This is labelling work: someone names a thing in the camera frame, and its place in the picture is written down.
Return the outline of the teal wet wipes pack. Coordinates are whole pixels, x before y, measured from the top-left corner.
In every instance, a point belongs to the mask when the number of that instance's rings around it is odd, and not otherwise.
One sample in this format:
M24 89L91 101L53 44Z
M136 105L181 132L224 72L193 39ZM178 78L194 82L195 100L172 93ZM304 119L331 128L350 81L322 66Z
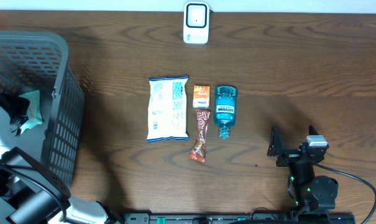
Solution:
M40 112L40 91L35 90L32 92L24 93L20 95L21 98L29 100L29 106L27 108L28 120L20 127L21 134L27 129L32 129L43 123L43 118Z

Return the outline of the teal mouthwash bottle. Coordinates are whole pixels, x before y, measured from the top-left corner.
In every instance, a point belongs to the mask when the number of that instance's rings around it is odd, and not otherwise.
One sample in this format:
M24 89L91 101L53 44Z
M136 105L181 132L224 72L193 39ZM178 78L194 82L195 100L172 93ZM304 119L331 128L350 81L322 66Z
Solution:
M234 86L220 85L215 90L214 123L219 127L219 137L228 139L236 123L238 90Z

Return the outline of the red orange candy bar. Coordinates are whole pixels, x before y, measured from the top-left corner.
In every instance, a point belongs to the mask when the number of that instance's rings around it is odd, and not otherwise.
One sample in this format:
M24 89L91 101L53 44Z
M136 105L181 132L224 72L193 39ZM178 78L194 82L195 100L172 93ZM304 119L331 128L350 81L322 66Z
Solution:
M195 144L190 152L190 159L204 163L206 158L206 135L208 130L208 123L211 116L209 110L196 110L196 119L198 127L198 136Z

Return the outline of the small orange tissue pack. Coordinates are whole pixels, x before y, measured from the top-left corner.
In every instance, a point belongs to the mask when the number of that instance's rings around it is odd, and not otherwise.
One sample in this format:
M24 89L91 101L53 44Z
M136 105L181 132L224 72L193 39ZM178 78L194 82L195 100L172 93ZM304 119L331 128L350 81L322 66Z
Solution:
M193 107L207 109L210 106L210 86L195 85L193 89Z

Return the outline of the cream snack bag blue edges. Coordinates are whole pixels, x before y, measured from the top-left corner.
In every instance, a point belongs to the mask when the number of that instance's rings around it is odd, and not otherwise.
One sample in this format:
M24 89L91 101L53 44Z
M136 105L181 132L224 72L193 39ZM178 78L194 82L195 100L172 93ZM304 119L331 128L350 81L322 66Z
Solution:
M147 142L188 140L186 132L189 76L150 78Z

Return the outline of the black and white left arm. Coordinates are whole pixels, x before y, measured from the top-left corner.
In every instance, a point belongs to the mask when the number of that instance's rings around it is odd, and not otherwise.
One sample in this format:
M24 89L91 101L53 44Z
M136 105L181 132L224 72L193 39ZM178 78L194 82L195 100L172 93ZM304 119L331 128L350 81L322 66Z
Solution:
M62 79L66 97L43 85L9 93L0 78L0 223L122 223L100 202L70 193L84 97Z

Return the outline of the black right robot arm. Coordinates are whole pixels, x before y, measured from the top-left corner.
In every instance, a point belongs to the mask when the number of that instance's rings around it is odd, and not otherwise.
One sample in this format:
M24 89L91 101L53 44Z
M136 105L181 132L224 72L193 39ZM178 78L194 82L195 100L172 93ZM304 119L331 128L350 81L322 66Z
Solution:
M324 160L329 144L314 126L309 126L308 135L296 149L283 147L278 129L271 130L267 155L276 157L276 166L288 167L291 196L303 212L328 212L335 209L338 195L338 182L325 175L316 176L314 166Z

